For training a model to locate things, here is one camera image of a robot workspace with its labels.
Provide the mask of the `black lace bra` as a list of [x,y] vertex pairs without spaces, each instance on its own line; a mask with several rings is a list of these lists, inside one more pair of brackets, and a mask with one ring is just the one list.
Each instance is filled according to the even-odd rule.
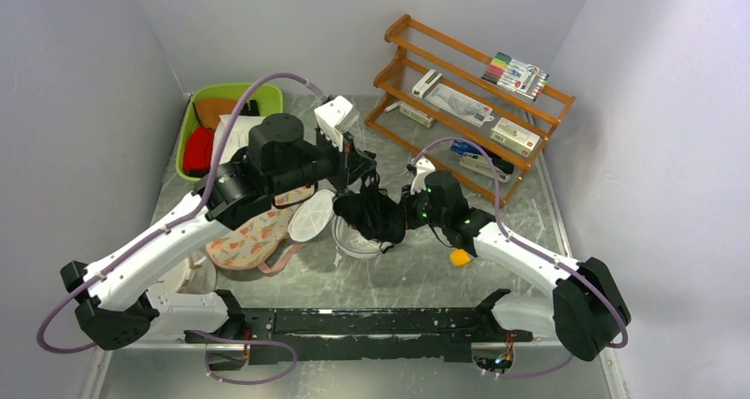
[[405,210],[379,183],[377,172],[363,176],[357,192],[347,189],[334,196],[333,212],[365,240],[378,242],[387,251],[405,238]]

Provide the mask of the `white mesh laundry bag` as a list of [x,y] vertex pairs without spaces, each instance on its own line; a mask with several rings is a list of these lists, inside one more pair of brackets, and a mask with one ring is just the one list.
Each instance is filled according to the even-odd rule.
[[367,240],[333,211],[334,192],[319,190],[295,211],[288,224],[294,242],[310,242],[321,234],[330,234],[337,250],[357,259],[370,259],[386,252],[390,242]]

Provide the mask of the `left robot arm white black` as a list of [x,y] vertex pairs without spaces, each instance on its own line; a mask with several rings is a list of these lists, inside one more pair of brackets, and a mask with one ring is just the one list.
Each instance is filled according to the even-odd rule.
[[323,121],[315,135],[307,142],[303,123],[290,114],[263,118],[249,130],[245,147],[156,224],[107,257],[64,266],[75,317],[91,343],[114,350],[153,337],[244,339],[245,315],[232,293],[163,291],[157,280],[195,249],[276,209],[287,192],[322,180],[341,190],[375,172],[375,154],[357,148],[350,133]]

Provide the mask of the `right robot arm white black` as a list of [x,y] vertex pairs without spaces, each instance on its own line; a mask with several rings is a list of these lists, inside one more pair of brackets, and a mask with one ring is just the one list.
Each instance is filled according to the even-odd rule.
[[477,318],[485,339],[497,341],[510,331],[550,337],[584,361],[626,345],[631,314],[603,261],[565,257],[512,232],[493,214],[469,206],[449,171],[414,165],[409,171],[413,180],[402,189],[409,229],[439,228],[452,248],[511,270],[541,293],[493,299]]

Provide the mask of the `small orange block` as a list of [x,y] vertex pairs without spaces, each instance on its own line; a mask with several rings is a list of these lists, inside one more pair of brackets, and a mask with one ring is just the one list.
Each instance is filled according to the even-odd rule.
[[464,249],[455,249],[450,253],[449,261],[456,268],[463,267],[472,261],[472,256]]

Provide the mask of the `white black stapler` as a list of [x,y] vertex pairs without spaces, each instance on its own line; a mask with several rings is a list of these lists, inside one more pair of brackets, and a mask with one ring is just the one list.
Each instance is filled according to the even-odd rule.
[[508,164],[501,159],[488,161],[482,155],[468,152],[463,153],[460,157],[459,165],[487,178],[493,178],[497,174],[501,183],[509,183],[515,171],[512,164]]

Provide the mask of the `white pink marker pen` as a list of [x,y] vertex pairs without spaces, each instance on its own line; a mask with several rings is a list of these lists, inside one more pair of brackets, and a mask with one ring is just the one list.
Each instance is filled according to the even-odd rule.
[[388,106],[387,106],[387,107],[386,107],[386,108],[384,109],[384,112],[390,112],[390,111],[394,111],[394,110],[397,110],[397,109],[399,109],[399,108],[400,108],[400,107],[402,106],[402,104],[403,104],[403,101],[401,101],[401,100],[398,100],[398,101],[396,101],[396,102],[394,102],[394,103],[392,103],[392,104],[388,105]]

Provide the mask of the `small green white box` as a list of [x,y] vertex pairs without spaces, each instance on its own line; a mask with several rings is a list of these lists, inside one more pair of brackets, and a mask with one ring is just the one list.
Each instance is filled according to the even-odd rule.
[[419,109],[411,106],[410,104],[406,104],[404,102],[400,103],[399,111],[402,115],[406,116],[407,118],[415,121],[419,125],[427,128],[431,128],[433,124],[435,123],[435,119],[430,116],[429,114],[420,111]]

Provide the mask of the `wooden two-tier shelf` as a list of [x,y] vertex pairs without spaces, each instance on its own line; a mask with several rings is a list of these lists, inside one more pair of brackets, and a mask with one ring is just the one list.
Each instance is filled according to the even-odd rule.
[[[491,56],[455,38],[428,27],[408,14],[402,15],[385,32],[385,40],[394,45],[395,54],[373,81],[383,98],[365,118],[366,126],[416,154],[428,143],[443,137],[468,139],[515,167],[509,183],[502,186],[501,204],[506,205],[527,178],[555,130],[576,101],[575,96],[545,86],[537,100],[531,101],[481,79]],[[434,69],[442,73],[441,82],[493,110],[495,120],[476,127],[413,96],[412,87]],[[401,100],[435,119],[431,128],[423,127],[402,115],[399,109],[384,109]],[[529,157],[493,142],[490,134],[500,118],[507,118],[540,137]]]

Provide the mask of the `grey printed flat packet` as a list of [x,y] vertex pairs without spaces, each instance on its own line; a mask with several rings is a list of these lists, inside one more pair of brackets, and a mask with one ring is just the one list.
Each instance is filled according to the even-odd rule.
[[442,83],[434,86],[424,96],[424,100],[433,107],[476,127],[482,127],[485,123],[495,120],[491,107]]

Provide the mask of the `white black stapler box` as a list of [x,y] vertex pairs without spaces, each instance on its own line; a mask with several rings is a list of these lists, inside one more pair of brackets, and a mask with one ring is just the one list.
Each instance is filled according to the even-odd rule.
[[434,69],[427,71],[412,87],[411,93],[419,99],[425,98],[439,83],[443,75]]

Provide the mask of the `white folded garment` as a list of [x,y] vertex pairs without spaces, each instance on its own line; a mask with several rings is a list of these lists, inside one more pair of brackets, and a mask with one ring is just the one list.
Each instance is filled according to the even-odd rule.
[[[216,130],[214,131],[214,142],[212,147],[211,156],[218,152],[220,140],[223,138],[227,128],[227,124],[231,118],[230,114],[221,115],[219,117],[219,123]],[[243,116],[240,115],[235,120],[230,134],[227,137],[225,146],[222,151],[221,159],[219,163],[222,165],[231,160],[232,156],[242,147],[247,147],[249,144],[249,130],[252,127],[258,126],[263,122],[264,117],[261,116]]]

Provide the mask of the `white red box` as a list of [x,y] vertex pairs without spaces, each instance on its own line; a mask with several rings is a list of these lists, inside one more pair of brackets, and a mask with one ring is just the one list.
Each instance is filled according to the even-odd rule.
[[529,157],[540,142],[537,134],[507,118],[499,119],[491,131],[490,139],[523,157]]

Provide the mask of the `floral fabric pad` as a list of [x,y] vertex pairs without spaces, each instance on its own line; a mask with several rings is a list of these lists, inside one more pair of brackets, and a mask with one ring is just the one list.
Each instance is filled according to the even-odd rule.
[[291,258],[306,246],[304,242],[291,240],[288,225],[301,202],[313,194],[313,188],[298,188],[276,196],[270,210],[207,243],[204,250],[208,258],[224,270],[256,268],[266,275],[282,271]]

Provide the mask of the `orange brown cloth item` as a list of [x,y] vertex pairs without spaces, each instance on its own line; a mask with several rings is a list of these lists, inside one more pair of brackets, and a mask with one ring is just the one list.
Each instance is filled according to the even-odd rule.
[[227,98],[206,98],[193,102],[194,112],[199,123],[211,131],[215,131],[223,115],[233,112],[236,101]]

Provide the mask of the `red cloth item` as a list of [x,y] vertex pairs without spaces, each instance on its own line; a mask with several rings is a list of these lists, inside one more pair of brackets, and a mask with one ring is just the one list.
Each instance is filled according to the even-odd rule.
[[211,165],[214,131],[198,126],[188,137],[183,151],[183,172],[188,177],[202,178]]

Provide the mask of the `green plastic basket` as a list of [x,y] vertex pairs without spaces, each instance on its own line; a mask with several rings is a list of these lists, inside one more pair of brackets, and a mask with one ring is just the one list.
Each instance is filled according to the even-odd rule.
[[[181,178],[191,182],[197,182],[201,179],[188,177],[182,168],[183,151],[188,137],[198,126],[201,126],[195,115],[193,102],[213,97],[232,99],[237,102],[247,88],[249,88],[248,83],[225,83],[202,88],[191,96],[177,141],[175,169]],[[243,105],[241,115],[266,117],[275,113],[282,113],[283,111],[283,95],[281,90],[272,84],[264,84]]]

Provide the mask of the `coloured marker pen pack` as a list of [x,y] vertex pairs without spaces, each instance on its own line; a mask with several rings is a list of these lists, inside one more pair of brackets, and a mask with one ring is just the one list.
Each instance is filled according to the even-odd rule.
[[508,54],[497,52],[481,79],[535,101],[547,85],[548,77],[536,65],[526,64]]

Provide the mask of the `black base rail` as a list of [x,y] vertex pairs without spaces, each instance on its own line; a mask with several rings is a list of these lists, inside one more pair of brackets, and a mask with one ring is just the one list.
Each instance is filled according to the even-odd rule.
[[249,341],[250,365],[300,361],[439,358],[469,363],[480,343],[531,341],[508,331],[484,305],[447,308],[304,309],[243,308],[219,329],[189,343]]

